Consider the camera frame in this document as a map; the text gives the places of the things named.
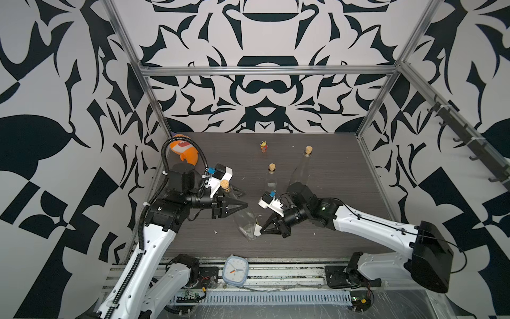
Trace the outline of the clear glass bottle with cork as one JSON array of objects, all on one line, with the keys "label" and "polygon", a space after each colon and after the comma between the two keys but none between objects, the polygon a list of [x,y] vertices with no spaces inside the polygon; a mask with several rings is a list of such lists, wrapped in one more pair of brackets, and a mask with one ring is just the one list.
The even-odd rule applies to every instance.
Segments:
[{"label": "clear glass bottle with cork", "polygon": [[[231,184],[227,180],[223,180],[220,185],[223,189],[225,197],[238,199],[231,194]],[[258,224],[257,219],[253,212],[247,207],[233,215],[235,223],[239,232],[248,240],[253,241],[256,239],[254,236],[254,226]]]}]

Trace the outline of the yellow blue bottle label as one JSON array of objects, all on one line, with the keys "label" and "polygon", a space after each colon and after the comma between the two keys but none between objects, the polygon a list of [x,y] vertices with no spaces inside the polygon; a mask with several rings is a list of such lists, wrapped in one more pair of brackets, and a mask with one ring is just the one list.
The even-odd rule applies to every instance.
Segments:
[{"label": "yellow blue bottle label", "polygon": [[261,235],[262,227],[259,224],[254,226],[254,236],[259,237]]}]

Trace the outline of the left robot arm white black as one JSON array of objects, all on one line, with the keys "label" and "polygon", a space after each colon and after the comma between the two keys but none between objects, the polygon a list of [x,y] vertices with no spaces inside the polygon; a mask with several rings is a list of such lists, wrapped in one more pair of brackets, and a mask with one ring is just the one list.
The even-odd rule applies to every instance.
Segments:
[{"label": "left robot arm white black", "polygon": [[199,262],[186,254],[175,257],[158,282],[151,280],[192,209],[209,209],[216,219],[247,207],[247,203],[219,193],[221,182],[232,177],[230,167],[218,164],[209,168],[203,175],[205,187],[200,192],[195,187],[196,171],[191,164],[181,163],[164,170],[158,193],[166,190],[167,194],[145,204],[135,251],[95,318],[157,318],[181,288],[199,282]]}]

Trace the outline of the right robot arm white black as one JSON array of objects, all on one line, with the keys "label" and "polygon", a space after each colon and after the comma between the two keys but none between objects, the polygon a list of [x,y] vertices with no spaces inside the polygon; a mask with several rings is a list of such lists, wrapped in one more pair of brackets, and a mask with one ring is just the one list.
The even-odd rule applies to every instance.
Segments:
[{"label": "right robot arm white black", "polygon": [[287,238],[292,227],[304,221],[333,231],[350,233],[390,249],[390,253],[354,253],[344,270],[353,285],[379,279],[412,279],[429,291],[449,291],[454,252],[437,226],[422,221],[419,225],[399,223],[367,214],[337,198],[319,198],[308,186],[297,182],[287,188],[290,207],[265,192],[258,204],[272,210],[260,235]]}]

